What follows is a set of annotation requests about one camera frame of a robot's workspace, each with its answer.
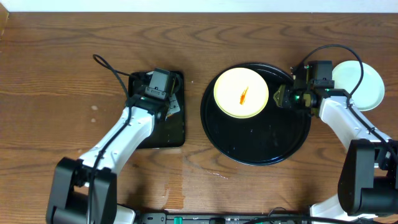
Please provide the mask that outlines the pale green plate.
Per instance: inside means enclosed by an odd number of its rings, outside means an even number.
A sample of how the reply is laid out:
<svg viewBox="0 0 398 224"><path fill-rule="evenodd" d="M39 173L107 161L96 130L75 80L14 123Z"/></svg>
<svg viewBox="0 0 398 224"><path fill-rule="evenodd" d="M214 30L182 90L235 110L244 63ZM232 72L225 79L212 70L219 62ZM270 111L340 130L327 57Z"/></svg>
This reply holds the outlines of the pale green plate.
<svg viewBox="0 0 398 224"><path fill-rule="evenodd" d="M360 111L369 111L382 102L385 87L381 76L371 66L363 63L363 71L363 79L352 99ZM358 84L360 74L361 68L358 61L349 60L339 63L332 71L335 88L344 89L350 93Z"/></svg>

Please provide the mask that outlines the yellow plate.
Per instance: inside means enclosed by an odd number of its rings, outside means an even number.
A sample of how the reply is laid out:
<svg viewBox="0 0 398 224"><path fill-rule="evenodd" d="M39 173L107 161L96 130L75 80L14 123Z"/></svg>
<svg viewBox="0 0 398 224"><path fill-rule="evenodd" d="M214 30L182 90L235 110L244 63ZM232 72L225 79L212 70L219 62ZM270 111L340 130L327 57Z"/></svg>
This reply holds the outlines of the yellow plate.
<svg viewBox="0 0 398 224"><path fill-rule="evenodd" d="M227 115L246 119L259 114L269 99L269 87L259 73L248 68L223 72L213 88L218 107Z"/></svg>

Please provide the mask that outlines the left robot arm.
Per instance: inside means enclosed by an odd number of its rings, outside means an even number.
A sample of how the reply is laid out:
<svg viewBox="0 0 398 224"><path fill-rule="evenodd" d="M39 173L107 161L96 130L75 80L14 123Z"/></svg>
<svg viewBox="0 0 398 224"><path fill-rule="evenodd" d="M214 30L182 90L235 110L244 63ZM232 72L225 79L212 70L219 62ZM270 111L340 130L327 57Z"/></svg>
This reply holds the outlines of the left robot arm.
<svg viewBox="0 0 398 224"><path fill-rule="evenodd" d="M111 130L78 159L64 157L54 172L47 223L134 223L136 212L117 202L117 179L136 149L185 142L185 99L134 95Z"/></svg>

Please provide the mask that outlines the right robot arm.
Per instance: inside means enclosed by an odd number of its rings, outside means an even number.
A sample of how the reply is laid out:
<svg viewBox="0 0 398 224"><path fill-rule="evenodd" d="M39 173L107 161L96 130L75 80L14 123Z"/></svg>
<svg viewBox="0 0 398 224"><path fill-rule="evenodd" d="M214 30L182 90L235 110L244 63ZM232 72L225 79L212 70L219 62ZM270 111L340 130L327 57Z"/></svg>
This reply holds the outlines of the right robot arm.
<svg viewBox="0 0 398 224"><path fill-rule="evenodd" d="M346 90L281 85L273 99L280 108L317 115L346 148L338 193L312 205L312 216L353 221L397 213L397 141L378 130Z"/></svg>

